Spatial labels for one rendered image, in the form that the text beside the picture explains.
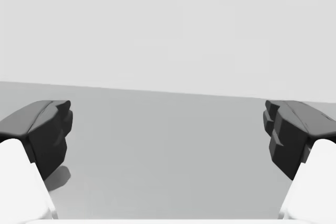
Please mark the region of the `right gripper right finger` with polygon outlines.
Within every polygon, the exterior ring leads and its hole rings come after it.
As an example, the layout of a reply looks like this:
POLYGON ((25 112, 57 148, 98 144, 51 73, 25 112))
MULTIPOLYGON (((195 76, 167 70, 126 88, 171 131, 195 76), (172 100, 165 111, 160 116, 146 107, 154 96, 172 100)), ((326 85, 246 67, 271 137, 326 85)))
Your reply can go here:
POLYGON ((293 100, 263 112, 273 163, 292 183, 279 219, 336 219, 336 120, 293 100))

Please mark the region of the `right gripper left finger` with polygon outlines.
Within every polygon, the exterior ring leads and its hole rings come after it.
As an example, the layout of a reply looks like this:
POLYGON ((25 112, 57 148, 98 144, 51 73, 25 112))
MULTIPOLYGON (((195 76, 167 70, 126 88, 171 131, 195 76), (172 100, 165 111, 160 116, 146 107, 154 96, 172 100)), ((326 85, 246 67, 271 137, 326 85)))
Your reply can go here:
POLYGON ((71 178, 63 165, 69 100, 33 102, 0 120, 0 219, 57 219, 50 192, 71 178))

